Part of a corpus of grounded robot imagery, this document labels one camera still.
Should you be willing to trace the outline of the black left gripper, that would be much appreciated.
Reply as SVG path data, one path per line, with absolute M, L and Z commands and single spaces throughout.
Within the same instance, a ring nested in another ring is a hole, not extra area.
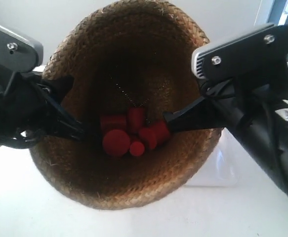
M 0 146 L 30 148 L 45 135 L 41 120 L 46 102 L 39 87 L 41 82 L 50 95 L 45 97 L 46 134 L 74 141 L 86 138 L 85 126 L 58 104 L 72 89 L 73 76 L 41 80 L 34 69 L 17 72 L 0 65 Z

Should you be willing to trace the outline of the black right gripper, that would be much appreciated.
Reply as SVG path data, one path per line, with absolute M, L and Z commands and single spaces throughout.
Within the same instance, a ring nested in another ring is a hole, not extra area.
M 259 101 L 236 80 L 200 84 L 198 98 L 177 112 L 163 112 L 170 132 L 213 128 L 264 128 L 265 114 Z

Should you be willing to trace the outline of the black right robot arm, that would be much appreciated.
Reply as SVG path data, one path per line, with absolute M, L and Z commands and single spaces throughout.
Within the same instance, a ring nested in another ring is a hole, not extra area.
M 226 128 L 288 197 L 288 67 L 285 62 L 200 85 L 201 97 L 163 117 L 172 133 Z

